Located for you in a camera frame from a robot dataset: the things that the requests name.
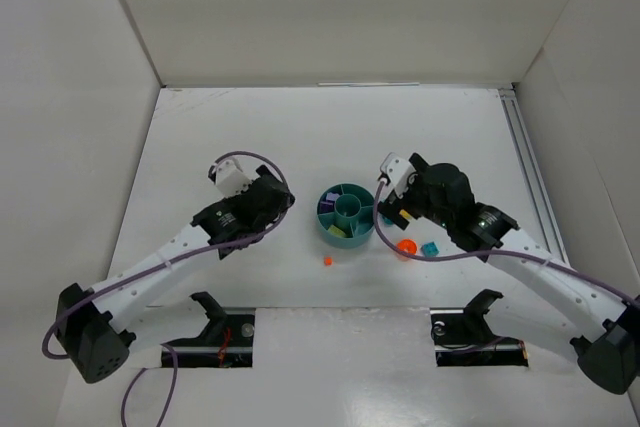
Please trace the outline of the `dark purple lego brick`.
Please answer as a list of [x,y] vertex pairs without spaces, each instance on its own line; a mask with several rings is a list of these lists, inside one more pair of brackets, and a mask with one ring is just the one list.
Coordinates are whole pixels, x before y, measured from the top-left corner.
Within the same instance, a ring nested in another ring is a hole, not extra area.
[[335,204],[333,202],[320,201],[318,203],[318,213],[319,214],[330,213],[330,212],[333,212],[334,209],[335,209]]

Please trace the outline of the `light purple small lego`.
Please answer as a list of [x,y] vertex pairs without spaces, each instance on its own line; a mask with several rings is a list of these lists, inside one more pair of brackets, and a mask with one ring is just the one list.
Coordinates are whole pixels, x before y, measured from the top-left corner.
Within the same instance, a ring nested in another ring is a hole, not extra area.
[[325,196],[326,201],[334,202],[339,197],[338,193],[328,192]]

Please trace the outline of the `lime green lego brick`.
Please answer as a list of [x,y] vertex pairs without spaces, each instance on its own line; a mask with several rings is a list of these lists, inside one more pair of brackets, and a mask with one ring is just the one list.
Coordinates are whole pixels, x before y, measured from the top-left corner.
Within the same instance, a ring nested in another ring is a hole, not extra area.
[[347,234],[346,234],[343,230],[341,230],[340,228],[336,227],[335,225],[331,225],[331,226],[327,229],[327,231],[328,231],[331,235],[336,236],[336,237],[339,237],[339,238],[346,238],[346,237],[347,237]]

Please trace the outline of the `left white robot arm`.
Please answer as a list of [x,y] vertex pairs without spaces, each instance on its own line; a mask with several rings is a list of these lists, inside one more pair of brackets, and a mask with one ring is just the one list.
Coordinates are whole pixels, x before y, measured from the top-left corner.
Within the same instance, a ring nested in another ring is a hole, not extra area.
[[169,306],[158,301],[200,270],[196,256],[211,253],[221,262],[259,242],[294,204],[277,169],[261,165],[256,174],[250,179],[236,162],[223,162],[211,176],[221,199],[165,245],[90,288],[72,284],[60,293],[54,335],[86,383],[106,379],[137,351],[174,340],[216,339],[227,314],[209,293]]

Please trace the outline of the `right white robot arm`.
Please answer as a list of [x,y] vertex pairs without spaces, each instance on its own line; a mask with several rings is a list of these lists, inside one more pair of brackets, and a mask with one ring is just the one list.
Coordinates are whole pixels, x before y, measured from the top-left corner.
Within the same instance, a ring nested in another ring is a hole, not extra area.
[[555,308],[551,320],[533,309],[509,306],[485,289],[462,309],[467,331],[460,353],[515,338],[577,363],[603,390],[622,395],[639,376],[639,301],[555,258],[500,209],[475,200],[468,177],[449,163],[428,164],[419,154],[389,154],[380,167],[375,217],[400,229],[425,218],[443,228],[459,253],[516,279]]

